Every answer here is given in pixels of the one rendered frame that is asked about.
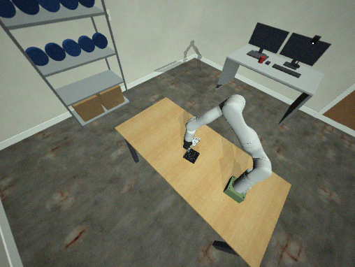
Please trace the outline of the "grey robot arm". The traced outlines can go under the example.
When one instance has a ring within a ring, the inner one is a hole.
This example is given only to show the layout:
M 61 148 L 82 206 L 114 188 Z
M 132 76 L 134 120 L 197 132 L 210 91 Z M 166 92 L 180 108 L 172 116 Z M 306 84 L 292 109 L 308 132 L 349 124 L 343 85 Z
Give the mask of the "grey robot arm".
M 271 162 L 263 151 L 259 137 L 255 130 L 246 125 L 243 119 L 242 111 L 244 107 L 245 98 L 239 94 L 234 94 L 214 108 L 197 117 L 191 117 L 185 125 L 186 137 L 193 138 L 199 127 L 211 123 L 221 115 L 225 117 L 243 149 L 249 152 L 253 159 L 253 168 L 248 168 L 232 184 L 234 190 L 240 194 L 246 193 L 253 185 L 265 180 L 272 174 Z

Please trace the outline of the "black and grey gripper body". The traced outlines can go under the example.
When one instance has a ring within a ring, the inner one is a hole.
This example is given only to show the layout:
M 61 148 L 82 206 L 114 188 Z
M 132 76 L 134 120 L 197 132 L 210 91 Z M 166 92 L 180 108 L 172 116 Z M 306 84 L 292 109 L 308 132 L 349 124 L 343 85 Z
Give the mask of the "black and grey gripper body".
M 200 141 L 200 138 L 197 137 L 193 137 L 193 138 L 188 138 L 186 137 L 186 135 L 184 135 L 184 145 L 183 148 L 188 150 L 188 148 L 190 147 L 190 145 L 192 145 L 193 147 L 196 146 L 196 144 Z

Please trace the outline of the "black knob box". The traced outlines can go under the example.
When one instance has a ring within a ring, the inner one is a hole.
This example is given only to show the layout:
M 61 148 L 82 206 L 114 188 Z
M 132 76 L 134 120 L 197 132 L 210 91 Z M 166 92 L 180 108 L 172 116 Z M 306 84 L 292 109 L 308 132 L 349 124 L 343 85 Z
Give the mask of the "black knob box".
M 190 154 L 190 155 L 189 155 Z M 189 152 L 186 152 L 183 156 L 183 158 L 185 158 L 186 160 L 190 161 L 191 163 L 195 163 L 195 161 L 197 160 L 198 156 L 200 153 L 198 153 L 197 151 L 191 149 Z

